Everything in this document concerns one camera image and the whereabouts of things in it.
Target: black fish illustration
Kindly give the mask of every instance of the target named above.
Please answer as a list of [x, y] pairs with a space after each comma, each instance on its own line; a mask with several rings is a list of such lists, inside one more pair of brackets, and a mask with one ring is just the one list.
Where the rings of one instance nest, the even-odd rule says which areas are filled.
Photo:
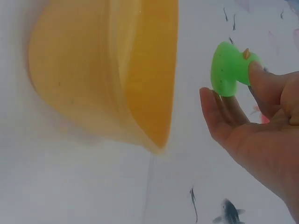
[[193, 206], [194, 206], [194, 210], [195, 210], [195, 214], [196, 214], [196, 221], [195, 221], [195, 223], [197, 223], [197, 221], [198, 221], [198, 215], [197, 215], [197, 210], [196, 210], [196, 206], [195, 206], [195, 201], [196, 201], [196, 199], [195, 199], [195, 195], [194, 195], [193, 187], [192, 187], [192, 189], [190, 190], [190, 195], [191, 195], [192, 204], [193, 204]]
[[228, 15], [226, 15], [225, 8], [223, 8], [223, 11], [224, 11], [224, 14], [225, 14], [225, 20], [227, 22], [228, 21]]
[[235, 14], [234, 14], [234, 25], [233, 25], [233, 30], [235, 30]]
[[214, 224], [223, 222], [224, 224], [245, 224], [239, 219], [239, 215], [245, 210], [236, 209], [235, 206], [228, 200], [224, 199], [221, 203], [221, 215], [213, 220]]
[[232, 38], [229, 37], [229, 41], [231, 42], [231, 44], [234, 44]]

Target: green toy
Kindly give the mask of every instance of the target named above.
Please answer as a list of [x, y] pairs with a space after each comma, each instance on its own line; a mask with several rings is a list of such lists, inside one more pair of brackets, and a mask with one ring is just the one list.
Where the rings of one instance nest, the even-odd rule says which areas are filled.
[[249, 64], [258, 61], [260, 58], [246, 49], [240, 52], [239, 49], [228, 42], [218, 45], [211, 67], [211, 82], [215, 92], [223, 97], [234, 96], [237, 92], [237, 82], [250, 86], [248, 77]]

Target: yellow plastic container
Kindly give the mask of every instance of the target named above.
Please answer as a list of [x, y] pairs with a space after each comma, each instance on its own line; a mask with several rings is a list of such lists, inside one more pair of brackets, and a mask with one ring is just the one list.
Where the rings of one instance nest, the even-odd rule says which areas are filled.
[[160, 154], [177, 40], [178, 0], [51, 0], [32, 32], [30, 78], [78, 125]]

